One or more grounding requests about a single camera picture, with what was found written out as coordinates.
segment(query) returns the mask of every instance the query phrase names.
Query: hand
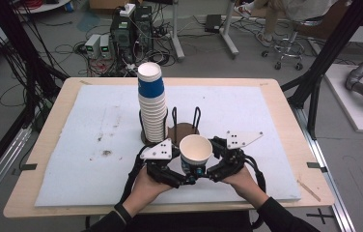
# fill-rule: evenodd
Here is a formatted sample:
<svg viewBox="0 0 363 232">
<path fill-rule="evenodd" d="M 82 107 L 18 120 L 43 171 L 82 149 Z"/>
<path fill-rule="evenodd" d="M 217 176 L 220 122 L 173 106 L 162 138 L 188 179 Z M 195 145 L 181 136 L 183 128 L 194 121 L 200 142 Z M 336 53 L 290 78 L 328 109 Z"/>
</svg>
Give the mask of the hand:
<svg viewBox="0 0 363 232">
<path fill-rule="evenodd" d="M 268 199 L 268 195 L 259 188 L 246 166 L 242 167 L 238 173 L 225 178 L 222 182 L 230 184 L 239 196 L 256 209 L 260 208 Z"/>
<path fill-rule="evenodd" d="M 162 192 L 172 189 L 170 186 L 158 183 L 148 175 L 143 167 L 134 183 L 133 190 L 123 206 L 134 217 L 139 211 L 152 203 Z"/>
</svg>

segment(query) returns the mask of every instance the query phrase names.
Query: person's left hand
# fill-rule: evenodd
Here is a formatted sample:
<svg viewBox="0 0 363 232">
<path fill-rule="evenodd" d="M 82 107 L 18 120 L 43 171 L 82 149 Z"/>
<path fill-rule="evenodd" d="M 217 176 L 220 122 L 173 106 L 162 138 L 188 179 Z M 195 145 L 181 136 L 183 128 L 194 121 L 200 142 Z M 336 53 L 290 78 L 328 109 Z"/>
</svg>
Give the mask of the person's left hand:
<svg viewBox="0 0 363 232">
<path fill-rule="evenodd" d="M 162 192 L 172 189 L 170 186 L 158 183 L 149 176 L 146 166 L 137 175 L 133 190 L 124 207 L 134 217 L 139 211 L 152 203 Z"/>
</svg>

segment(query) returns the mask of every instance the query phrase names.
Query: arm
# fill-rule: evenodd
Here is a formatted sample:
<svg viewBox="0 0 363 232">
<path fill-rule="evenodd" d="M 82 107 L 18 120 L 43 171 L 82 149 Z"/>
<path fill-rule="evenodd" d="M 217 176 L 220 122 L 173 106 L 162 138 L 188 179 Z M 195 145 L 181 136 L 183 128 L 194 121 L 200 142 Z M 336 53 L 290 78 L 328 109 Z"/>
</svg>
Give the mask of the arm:
<svg viewBox="0 0 363 232">
<path fill-rule="evenodd" d="M 124 231 L 128 221 L 152 203 L 162 192 L 170 190 L 171 187 L 153 180 L 147 172 L 146 167 L 142 168 L 133 186 L 132 193 L 122 204 L 121 210 L 112 211 L 89 229 L 83 232 L 107 232 Z"/>
<path fill-rule="evenodd" d="M 271 231 L 318 231 L 306 221 L 294 217 L 277 201 L 266 195 L 246 167 L 223 182 L 230 184 L 239 196 L 256 208 Z"/>
</svg>

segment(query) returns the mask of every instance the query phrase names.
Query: wristband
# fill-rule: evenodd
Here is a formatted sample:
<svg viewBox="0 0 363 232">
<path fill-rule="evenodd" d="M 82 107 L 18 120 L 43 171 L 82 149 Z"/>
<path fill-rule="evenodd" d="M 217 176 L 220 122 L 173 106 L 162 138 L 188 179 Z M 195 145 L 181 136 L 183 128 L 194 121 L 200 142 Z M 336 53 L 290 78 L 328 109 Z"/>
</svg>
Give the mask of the wristband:
<svg viewBox="0 0 363 232">
<path fill-rule="evenodd" d="M 118 203 L 115 205 L 115 210 L 118 212 L 118 214 L 125 220 L 126 224 L 128 224 L 131 221 L 131 216 L 127 212 L 127 210 L 124 208 L 122 203 Z"/>
</svg>

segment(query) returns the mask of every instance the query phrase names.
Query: black sleeve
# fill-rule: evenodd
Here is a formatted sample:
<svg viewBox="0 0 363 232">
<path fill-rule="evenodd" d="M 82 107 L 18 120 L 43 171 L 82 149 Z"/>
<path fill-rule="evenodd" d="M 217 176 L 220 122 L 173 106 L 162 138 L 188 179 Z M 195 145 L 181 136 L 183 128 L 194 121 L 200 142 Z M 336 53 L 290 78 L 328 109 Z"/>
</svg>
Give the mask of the black sleeve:
<svg viewBox="0 0 363 232">
<path fill-rule="evenodd" d="M 293 216 L 272 197 L 257 212 L 272 232 L 319 231 L 305 220 Z"/>
<path fill-rule="evenodd" d="M 89 229 L 83 230 L 82 232 L 121 232 L 125 230 L 125 227 L 126 224 L 118 213 L 111 211 Z"/>
</svg>

